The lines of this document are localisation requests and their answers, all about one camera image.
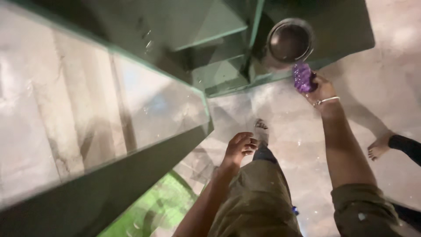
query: bracelet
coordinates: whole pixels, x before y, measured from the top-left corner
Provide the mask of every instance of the bracelet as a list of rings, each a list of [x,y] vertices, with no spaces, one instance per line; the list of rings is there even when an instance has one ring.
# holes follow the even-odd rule
[[[323,103],[325,101],[334,100],[334,99],[340,100],[341,98],[339,96],[334,96],[334,97],[330,97],[330,98],[327,98],[327,99],[324,99],[324,100],[316,100],[316,102],[313,104],[313,106],[320,105],[321,103]]]

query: silver bangle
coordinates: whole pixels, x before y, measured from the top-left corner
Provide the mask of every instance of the silver bangle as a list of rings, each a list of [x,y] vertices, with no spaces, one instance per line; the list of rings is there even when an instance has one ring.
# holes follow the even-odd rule
[[[339,96],[334,96],[334,97],[330,97],[330,98],[327,98],[327,99],[324,99],[324,100],[316,100],[316,102],[313,104],[313,106],[320,105],[321,103],[323,103],[325,101],[334,100],[334,99],[340,100],[341,98]]]

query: foot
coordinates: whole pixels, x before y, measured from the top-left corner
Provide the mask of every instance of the foot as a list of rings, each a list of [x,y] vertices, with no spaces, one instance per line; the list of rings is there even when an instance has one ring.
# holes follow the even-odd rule
[[[388,131],[384,134],[381,138],[377,139],[368,147],[368,157],[375,161],[376,159],[380,158],[384,153],[386,153],[389,147],[389,139],[391,136],[396,135],[392,131]]]
[[[259,145],[267,146],[269,144],[269,129],[266,122],[261,118],[257,119],[254,124],[254,135],[259,140]]]

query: hand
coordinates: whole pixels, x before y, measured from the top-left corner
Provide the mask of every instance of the hand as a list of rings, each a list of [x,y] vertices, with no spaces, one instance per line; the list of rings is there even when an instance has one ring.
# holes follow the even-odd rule
[[[234,168],[238,172],[241,160],[257,150],[257,140],[251,138],[252,136],[252,132],[240,132],[229,141],[221,164],[222,168]]]
[[[314,105],[314,103],[318,100],[324,100],[324,99],[336,96],[336,91],[335,91],[332,83],[330,81],[326,80],[325,78],[323,78],[322,76],[316,75],[316,77],[313,79],[312,82],[317,84],[317,89],[315,91],[309,92],[309,93],[300,93],[301,95],[304,96],[304,98],[307,99],[307,101],[311,105]],[[323,112],[324,108],[327,105],[333,104],[333,103],[338,103],[338,102],[339,102],[338,99],[328,100],[328,101],[325,101],[325,102],[321,103],[320,105],[316,105],[314,107],[317,110],[319,110],[320,112]]]

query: olive green sleeve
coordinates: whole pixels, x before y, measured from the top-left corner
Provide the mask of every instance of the olive green sleeve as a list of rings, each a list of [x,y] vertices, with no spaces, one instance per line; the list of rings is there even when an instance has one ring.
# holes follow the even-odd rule
[[[331,192],[341,236],[400,236],[398,217],[383,192],[373,185],[347,184]]]

